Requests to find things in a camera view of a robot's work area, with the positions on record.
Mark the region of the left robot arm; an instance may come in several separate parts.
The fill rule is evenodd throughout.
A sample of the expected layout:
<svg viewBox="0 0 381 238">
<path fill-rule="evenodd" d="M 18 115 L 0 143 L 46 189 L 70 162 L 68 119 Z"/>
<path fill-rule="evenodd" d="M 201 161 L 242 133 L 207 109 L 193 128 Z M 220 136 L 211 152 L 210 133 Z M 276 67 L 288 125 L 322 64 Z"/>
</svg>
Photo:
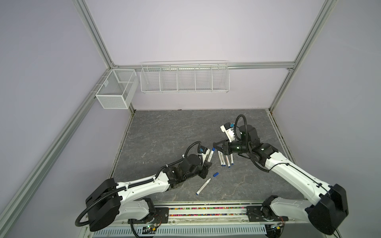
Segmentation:
<svg viewBox="0 0 381 238">
<path fill-rule="evenodd" d="M 129 182 L 103 181 L 86 199 L 86 208 L 78 215 L 77 227 L 89 226 L 90 231 L 102 230 L 114 221 L 150 222 L 157 215 L 150 195 L 181 186 L 186 180 L 206 178 L 212 163 L 201 154 L 190 154 L 162 166 L 152 176 Z"/>
</svg>

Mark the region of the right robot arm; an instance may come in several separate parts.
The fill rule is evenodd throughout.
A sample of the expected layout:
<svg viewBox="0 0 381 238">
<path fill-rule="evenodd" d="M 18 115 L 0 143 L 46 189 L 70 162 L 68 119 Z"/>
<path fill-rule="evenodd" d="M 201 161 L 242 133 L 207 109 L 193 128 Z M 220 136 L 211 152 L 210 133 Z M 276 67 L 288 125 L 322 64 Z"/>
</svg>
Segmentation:
<svg viewBox="0 0 381 238">
<path fill-rule="evenodd" d="M 213 147 L 224 156 L 231 154 L 250 159 L 257 168 L 274 172 L 295 187 L 304 199 L 284 199 L 272 195 L 256 214 L 270 221 L 289 217 L 312 224 L 325 235 L 337 234 L 339 225 L 348 216 L 346 190 L 339 184 L 330 185 L 307 173 L 287 159 L 277 148 L 262 143 L 257 130 L 251 125 L 241 126 L 236 132 L 234 124 L 220 127 L 227 140 L 215 142 Z"/>
</svg>

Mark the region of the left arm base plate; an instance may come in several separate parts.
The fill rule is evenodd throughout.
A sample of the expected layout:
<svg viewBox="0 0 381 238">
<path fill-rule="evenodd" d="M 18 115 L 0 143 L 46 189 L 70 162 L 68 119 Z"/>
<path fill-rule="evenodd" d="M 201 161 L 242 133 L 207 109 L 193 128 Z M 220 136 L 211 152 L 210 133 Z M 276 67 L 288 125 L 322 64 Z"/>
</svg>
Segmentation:
<svg viewBox="0 0 381 238">
<path fill-rule="evenodd" d="M 169 207 L 155 207 L 154 211 L 141 220 L 132 219 L 134 224 L 167 224 L 169 219 Z"/>
</svg>

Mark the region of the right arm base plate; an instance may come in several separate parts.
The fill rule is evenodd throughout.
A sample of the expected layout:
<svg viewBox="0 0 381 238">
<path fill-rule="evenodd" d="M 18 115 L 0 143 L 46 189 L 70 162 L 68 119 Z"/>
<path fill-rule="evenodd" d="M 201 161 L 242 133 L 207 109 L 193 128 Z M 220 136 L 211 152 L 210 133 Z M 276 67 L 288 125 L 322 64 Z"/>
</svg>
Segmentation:
<svg viewBox="0 0 381 238">
<path fill-rule="evenodd" d="M 289 218 L 286 216 L 276 216 L 275 213 L 267 207 L 262 207 L 259 205 L 256 206 L 247 206 L 246 215 L 249 218 L 250 222 L 287 222 Z"/>
</svg>

